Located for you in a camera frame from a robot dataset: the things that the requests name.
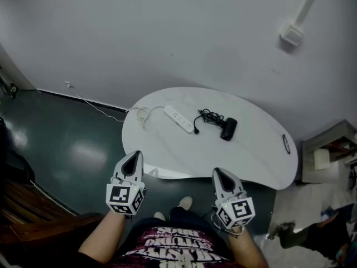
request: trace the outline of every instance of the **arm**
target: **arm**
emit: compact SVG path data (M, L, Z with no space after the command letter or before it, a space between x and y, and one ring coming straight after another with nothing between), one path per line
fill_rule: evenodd
M236 263L246 268L269 268L268 262L245 229L238 238L228 235L230 249Z
M102 222L83 242L79 252L100 263L107 263L118 249L125 222L124 214L116 214L109 211Z

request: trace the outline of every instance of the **white floor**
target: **white floor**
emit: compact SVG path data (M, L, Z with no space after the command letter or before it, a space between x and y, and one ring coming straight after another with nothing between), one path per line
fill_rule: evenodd
M292 220L296 221L296 229L305 228L321 221L320 213L329 205L338 208L353 203L355 190L353 193L347 191L348 171L343 165L340 166L340 176L338 184L293 185L278 191L270 230L276 224ZM271 268L323 268L330 263L318 252L302 247L284 250L278 238L261 240L260 247Z

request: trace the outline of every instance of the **dark floor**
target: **dark floor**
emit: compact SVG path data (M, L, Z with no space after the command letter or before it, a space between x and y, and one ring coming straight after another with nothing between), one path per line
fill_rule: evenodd
M103 111L124 120L124 113ZM85 103L35 90L19 92L14 100L4 99L0 116L16 151L33 168L37 183L79 213L108 211L106 184L125 155L122 123ZM186 195L193 197L192 210L201 216L214 204L209 178L162 180L145 175L143 181L148 191L134 221L158 210L168 216L170 208ZM268 231L276 191L255 183L243 185L253 197L257 214L249 230L262 235Z

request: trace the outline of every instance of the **white wall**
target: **white wall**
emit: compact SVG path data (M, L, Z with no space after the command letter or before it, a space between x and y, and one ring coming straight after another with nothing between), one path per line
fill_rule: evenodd
M8 56L4 47L0 43L0 76L7 83L15 83L20 89L35 89L27 78L19 71L13 63L13 60Z
M130 107L166 87L248 99L295 140L357 126L357 0L316 0L303 44L278 29L302 0L0 0L0 41L39 89Z

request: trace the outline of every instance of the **black charger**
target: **black charger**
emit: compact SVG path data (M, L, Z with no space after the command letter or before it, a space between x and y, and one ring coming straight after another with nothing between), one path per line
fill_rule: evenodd
M233 118L227 118L224 120L223 115L209 111L208 109L199 110L200 115L194 120L194 133L199 134L200 131L196 127L196 120L200 117L204 122L211 123L221 127L222 133L220 137L225 141L230 141L233 138L235 128L237 127L237 121Z

